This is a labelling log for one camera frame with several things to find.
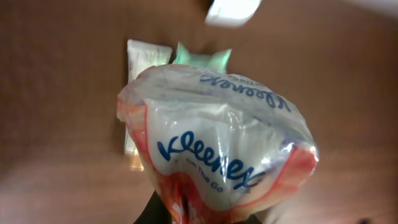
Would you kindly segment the cream lotion tube gold cap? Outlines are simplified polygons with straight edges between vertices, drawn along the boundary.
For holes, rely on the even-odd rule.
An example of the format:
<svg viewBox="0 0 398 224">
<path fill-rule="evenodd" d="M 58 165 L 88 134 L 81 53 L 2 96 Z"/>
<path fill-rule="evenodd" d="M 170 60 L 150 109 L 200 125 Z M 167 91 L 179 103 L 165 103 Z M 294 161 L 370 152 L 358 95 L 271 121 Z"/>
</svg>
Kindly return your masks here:
<svg viewBox="0 0 398 224">
<path fill-rule="evenodd" d="M 172 55 L 172 48 L 164 45 L 150 44 L 138 40 L 127 41 L 128 82 L 135 80 L 138 75 L 151 66 L 168 64 Z M 126 128 L 124 153 L 131 170 L 143 171 L 136 143 Z"/>
</svg>

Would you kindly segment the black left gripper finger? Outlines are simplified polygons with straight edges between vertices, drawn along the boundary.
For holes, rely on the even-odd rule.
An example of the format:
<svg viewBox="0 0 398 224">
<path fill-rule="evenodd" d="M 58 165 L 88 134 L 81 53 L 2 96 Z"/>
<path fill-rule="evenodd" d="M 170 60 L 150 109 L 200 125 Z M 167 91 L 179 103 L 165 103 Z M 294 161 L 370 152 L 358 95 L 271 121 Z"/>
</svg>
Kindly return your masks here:
<svg viewBox="0 0 398 224">
<path fill-rule="evenodd" d="M 171 224 L 172 217 L 156 191 L 134 224 Z"/>
</svg>

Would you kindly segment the teal wet wipes pack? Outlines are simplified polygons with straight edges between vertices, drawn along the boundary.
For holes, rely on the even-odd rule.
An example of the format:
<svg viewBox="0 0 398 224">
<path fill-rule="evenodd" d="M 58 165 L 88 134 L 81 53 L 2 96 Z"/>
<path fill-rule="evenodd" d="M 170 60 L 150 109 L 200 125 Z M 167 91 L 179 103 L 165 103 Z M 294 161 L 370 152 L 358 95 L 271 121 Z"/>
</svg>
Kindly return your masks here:
<svg viewBox="0 0 398 224">
<path fill-rule="evenodd" d="M 173 64 L 189 65 L 196 68 L 226 73 L 232 50 L 216 52 L 212 55 L 195 54 L 186 49 L 180 42 L 177 46 Z"/>
</svg>

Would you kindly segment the orange Kleenex tissue pack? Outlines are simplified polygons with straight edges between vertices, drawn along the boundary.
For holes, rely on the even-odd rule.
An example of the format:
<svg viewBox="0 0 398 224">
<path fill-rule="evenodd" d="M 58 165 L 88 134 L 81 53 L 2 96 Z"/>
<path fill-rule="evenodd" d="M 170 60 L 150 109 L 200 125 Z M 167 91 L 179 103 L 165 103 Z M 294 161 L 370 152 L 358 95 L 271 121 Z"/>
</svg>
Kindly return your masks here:
<svg viewBox="0 0 398 224">
<path fill-rule="evenodd" d="M 141 72 L 117 116 L 173 223 L 235 223 L 298 191 L 318 150 L 291 102 L 244 76 L 188 65 Z"/>
</svg>

